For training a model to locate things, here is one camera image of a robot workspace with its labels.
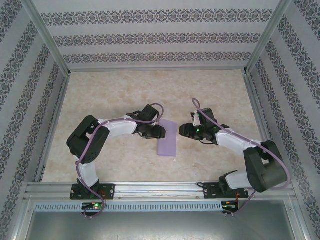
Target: gray floor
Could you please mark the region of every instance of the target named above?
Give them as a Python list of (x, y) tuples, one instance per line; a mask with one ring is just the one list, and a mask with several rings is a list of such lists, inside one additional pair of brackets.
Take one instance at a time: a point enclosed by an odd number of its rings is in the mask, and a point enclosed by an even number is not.
[(221, 212), (34, 213), (28, 240), (290, 240), (282, 201), (252, 201), (235, 217)]

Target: enclosure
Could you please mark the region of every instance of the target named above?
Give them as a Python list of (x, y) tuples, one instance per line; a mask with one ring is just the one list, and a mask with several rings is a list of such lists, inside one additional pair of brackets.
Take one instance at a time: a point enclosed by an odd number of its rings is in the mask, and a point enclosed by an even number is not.
[[(0, 5), (0, 239), (320, 239), (319, 0)], [(159, 103), (181, 126), (192, 98), (274, 141), (291, 184), (225, 217), (234, 199), (207, 199), (197, 183), (244, 169), (243, 157), (180, 135), (176, 156), (158, 156), (158, 140), (118, 136), (95, 161), (113, 200), (85, 219), (66, 144), (81, 121)]]

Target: metal base plate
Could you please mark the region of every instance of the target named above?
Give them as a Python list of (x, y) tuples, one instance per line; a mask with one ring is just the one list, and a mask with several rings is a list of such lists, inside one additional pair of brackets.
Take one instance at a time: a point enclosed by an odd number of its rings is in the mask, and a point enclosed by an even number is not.
[(223, 194), (218, 182), (204, 182), (201, 187), (203, 188), (205, 199), (235, 199), (236, 193), (239, 194), (239, 199), (247, 199), (249, 197), (248, 191), (245, 191), (244, 188), (238, 188)]
[[(100, 183), (98, 186), (97, 193), (105, 200), (113, 200), (115, 196), (114, 184), (103, 184)], [(73, 184), (70, 193), (71, 200), (98, 200), (99, 198), (92, 194), (87, 193), (79, 184)]]

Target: metal corner post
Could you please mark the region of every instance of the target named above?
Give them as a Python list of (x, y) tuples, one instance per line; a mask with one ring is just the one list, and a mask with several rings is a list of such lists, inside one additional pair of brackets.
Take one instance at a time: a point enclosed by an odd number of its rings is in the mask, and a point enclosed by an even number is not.
[(40, 162), (40, 165), (39, 165), (38, 172), (37, 172), (37, 174), (36, 174), (36, 176), (34, 178), (35, 182), (39, 182), (40, 181), (42, 170), (43, 170), (44, 166), (47, 163), (47, 160), (48, 160), (48, 157), (49, 157), (49, 153), (50, 153), (50, 149), (51, 149), (51, 146), (52, 146), (52, 143), (53, 143), (53, 140), (54, 140), (54, 136), (55, 136), (55, 132), (56, 132), (56, 129), (57, 129), (58, 120), (59, 120), (59, 117), (60, 117), (62, 106), (64, 104), (65, 96), (66, 96), (66, 93), (67, 93), (69, 80), (70, 80), (70, 75), (65, 77), (65, 80), (64, 80), (64, 83), (63, 83), (62, 92), (61, 92), (61, 95), (59, 97), (59, 101), (58, 101), (58, 104), (57, 104), (57, 109), (56, 109), (56, 112), (54, 113), (54, 116), (53, 116), (53, 119), (52, 119), (52, 125), (51, 125), (51, 127), (49, 129), (48, 141), (46, 143), (46, 146), (45, 146), (45, 149), (44, 149), (44, 152), (43, 152), (43, 156), (42, 156), (42, 159), (41, 159), (41, 162)]
[(267, 123), (266, 123), (262, 108), (260, 106), (256, 90), (254, 88), (253, 80), (250, 74), (248, 74), (245, 70), (242, 71), (242, 75), (243, 75), (245, 87), (251, 102), (255, 121), (258, 126), (259, 133), (261, 135), (261, 139), (263, 141), (270, 140), (271, 139), (270, 133), (267, 128)]
[(267, 24), (258, 44), (256, 45), (247, 65), (246, 65), (246, 72), (251, 73), (253, 68), (255, 67), (261, 53), (265, 49), (267, 43), (269, 42), (272, 34), (274, 33), (275, 29), (277, 28), (278, 23), (280, 22), (282, 16), (286, 12), (291, 0), (280, 0), (278, 6), (274, 10), (273, 15), (269, 23)]
[(49, 48), (50, 52), (52, 53), (55, 61), (58, 63), (61, 70), (64, 72), (65, 75), (70, 75), (70, 70), (67, 66), (65, 59), (63, 58), (61, 52), (56, 45), (55, 40), (51, 36), (44, 20), (42, 19), (40, 13), (38, 12), (33, 0), (21, 0), (23, 7), (25, 8), (26, 12), (28, 13), (29, 17), (31, 18), (33, 24), (37, 28), (39, 34), (41, 35), (44, 43)]

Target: perforated metal strip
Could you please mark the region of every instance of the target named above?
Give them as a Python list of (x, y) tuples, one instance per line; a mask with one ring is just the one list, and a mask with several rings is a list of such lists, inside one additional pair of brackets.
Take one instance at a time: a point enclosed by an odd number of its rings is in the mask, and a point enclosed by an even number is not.
[[(37, 203), (35, 212), (80, 212), (80, 202)], [(104, 212), (204, 212), (222, 211), (221, 201), (196, 202), (107, 202)], [(92, 208), (88, 212), (97, 212)]]

